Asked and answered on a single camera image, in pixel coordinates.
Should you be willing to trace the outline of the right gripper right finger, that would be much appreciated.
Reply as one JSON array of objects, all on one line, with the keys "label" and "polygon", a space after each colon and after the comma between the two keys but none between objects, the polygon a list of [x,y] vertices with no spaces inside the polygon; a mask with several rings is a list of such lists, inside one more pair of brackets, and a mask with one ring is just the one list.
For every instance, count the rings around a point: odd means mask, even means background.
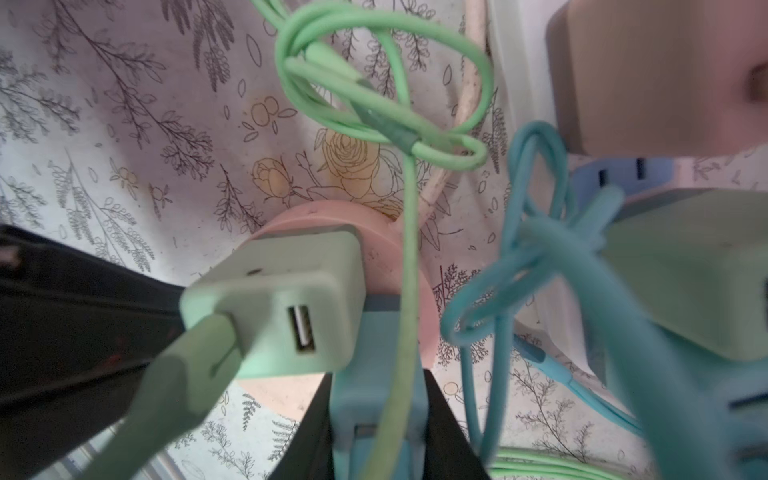
[{"label": "right gripper right finger", "polygon": [[434,376],[426,369],[423,373],[429,401],[423,479],[488,480]]}]

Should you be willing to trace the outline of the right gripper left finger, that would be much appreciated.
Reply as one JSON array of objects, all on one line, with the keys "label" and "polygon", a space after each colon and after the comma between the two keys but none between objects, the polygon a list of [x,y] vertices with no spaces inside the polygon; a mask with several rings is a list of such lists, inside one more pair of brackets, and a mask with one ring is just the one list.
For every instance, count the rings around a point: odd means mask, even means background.
[{"label": "right gripper left finger", "polygon": [[333,480],[331,386],[332,375],[326,374],[269,480]]}]

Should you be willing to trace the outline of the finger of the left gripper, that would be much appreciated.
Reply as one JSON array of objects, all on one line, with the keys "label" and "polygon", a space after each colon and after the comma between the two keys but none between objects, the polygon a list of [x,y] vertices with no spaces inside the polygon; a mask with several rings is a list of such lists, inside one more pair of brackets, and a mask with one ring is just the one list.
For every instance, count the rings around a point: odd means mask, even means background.
[{"label": "finger of the left gripper", "polygon": [[120,420],[184,330],[182,288],[1,229],[1,475],[29,479]]}]

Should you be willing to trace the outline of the teal plug adapter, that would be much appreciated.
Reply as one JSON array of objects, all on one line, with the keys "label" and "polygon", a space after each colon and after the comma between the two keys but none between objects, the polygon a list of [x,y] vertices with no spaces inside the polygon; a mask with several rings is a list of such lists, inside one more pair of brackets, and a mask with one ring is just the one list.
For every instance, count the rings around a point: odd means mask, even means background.
[{"label": "teal plug adapter", "polygon": [[[398,295],[369,295],[352,360],[345,369],[333,374],[329,414],[337,479],[362,477],[389,396],[399,317]],[[409,406],[409,423],[398,448],[395,479],[421,479],[424,474],[429,401],[420,359],[415,360]]]}]

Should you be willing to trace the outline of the light green plug adapter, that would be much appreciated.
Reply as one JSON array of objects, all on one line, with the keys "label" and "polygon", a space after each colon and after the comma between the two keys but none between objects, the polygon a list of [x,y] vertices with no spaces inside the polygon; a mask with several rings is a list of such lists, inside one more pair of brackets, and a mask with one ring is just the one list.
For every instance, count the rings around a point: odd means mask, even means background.
[{"label": "light green plug adapter", "polygon": [[327,373],[353,357],[366,299],[362,238],[351,225],[265,234],[188,286],[187,328],[210,314],[234,324],[241,379]]}]

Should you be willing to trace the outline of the white blue power strip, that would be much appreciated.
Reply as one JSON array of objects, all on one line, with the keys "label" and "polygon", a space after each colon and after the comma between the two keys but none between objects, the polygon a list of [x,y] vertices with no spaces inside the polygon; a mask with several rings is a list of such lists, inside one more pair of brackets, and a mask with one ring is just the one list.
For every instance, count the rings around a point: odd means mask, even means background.
[{"label": "white blue power strip", "polygon": [[[491,1],[488,4],[489,44],[502,108],[511,130],[532,120],[554,123],[545,29],[561,7],[559,1]],[[585,206],[606,185],[620,187],[627,202],[645,206],[704,189],[764,191],[767,149],[755,147],[715,158],[569,158],[571,180],[579,206]],[[543,329],[566,361],[593,374],[599,350],[591,346],[573,293],[561,280],[538,294],[534,302]]]}]

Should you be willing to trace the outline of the blue plug adapter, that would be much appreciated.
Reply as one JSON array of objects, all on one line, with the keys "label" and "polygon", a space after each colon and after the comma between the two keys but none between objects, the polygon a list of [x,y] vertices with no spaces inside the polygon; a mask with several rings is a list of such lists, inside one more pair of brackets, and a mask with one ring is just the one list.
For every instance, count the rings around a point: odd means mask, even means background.
[{"label": "blue plug adapter", "polygon": [[679,339],[605,358],[605,384],[637,414],[663,479],[767,476],[767,363],[726,360]]}]

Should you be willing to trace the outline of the pink plug adapter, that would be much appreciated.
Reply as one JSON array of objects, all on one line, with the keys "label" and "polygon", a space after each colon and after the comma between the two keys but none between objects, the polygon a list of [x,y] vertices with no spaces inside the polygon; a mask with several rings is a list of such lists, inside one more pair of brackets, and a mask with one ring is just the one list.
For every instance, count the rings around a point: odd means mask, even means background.
[{"label": "pink plug adapter", "polygon": [[546,44],[573,153],[724,156],[767,141],[763,1],[569,1]]}]

